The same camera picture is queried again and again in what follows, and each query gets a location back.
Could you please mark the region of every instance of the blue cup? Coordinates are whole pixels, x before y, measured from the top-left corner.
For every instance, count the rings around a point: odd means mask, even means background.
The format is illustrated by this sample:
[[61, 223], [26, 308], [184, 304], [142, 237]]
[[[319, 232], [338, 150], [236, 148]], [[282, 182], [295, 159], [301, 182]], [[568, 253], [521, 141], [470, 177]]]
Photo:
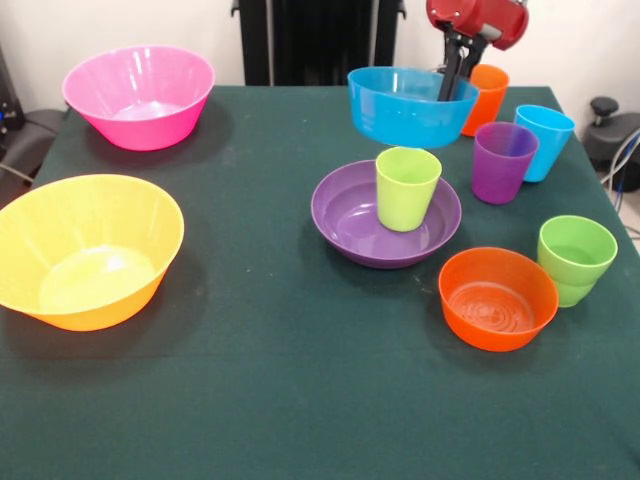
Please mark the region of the blue cup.
[[540, 141], [524, 181], [541, 182], [556, 163], [576, 124], [563, 113], [538, 105], [520, 105], [515, 123], [531, 130]]
[[455, 142], [480, 92], [459, 80], [452, 101], [439, 102], [443, 75], [415, 68], [364, 67], [348, 75], [356, 128], [380, 143], [438, 148]]

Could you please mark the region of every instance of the pink bowl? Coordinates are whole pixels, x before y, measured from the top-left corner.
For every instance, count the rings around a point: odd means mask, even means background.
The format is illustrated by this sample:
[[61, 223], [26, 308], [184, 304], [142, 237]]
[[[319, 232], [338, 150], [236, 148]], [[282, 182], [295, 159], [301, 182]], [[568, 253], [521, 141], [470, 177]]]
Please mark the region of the pink bowl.
[[200, 55], [140, 45], [85, 60], [66, 76], [62, 94], [114, 145], [158, 150], [193, 131], [215, 78]]

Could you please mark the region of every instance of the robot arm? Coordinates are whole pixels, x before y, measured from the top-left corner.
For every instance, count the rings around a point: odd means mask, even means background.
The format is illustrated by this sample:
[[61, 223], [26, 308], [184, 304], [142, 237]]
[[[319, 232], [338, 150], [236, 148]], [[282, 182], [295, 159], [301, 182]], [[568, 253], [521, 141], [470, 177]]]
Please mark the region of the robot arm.
[[522, 38], [529, 24], [526, 2], [427, 0], [429, 21], [445, 35], [444, 80], [438, 100], [455, 97], [458, 78], [471, 76], [489, 44], [507, 50]]

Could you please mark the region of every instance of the purple bowl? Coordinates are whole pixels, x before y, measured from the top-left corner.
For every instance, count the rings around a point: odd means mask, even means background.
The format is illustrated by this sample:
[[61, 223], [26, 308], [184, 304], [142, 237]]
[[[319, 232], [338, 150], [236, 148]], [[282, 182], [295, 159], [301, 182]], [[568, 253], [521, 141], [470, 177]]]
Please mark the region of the purple bowl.
[[334, 170], [313, 192], [311, 216], [316, 227], [338, 251], [372, 268], [404, 268], [424, 260], [458, 230], [462, 206], [455, 190], [442, 178], [424, 222], [399, 233], [378, 221], [375, 160], [363, 160]]

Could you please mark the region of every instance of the orange cup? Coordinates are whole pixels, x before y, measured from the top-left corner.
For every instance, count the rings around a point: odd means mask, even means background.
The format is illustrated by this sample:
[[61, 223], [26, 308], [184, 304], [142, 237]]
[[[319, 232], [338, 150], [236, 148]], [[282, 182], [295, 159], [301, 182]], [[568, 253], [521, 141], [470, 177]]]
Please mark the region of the orange cup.
[[558, 310], [551, 277], [533, 260], [502, 248], [480, 247], [450, 258], [438, 278], [449, 328], [490, 352], [524, 347]]
[[471, 73], [470, 82], [480, 90], [480, 96], [462, 134], [473, 137], [481, 126], [494, 122], [498, 117], [509, 87], [509, 75], [498, 67], [478, 65]]

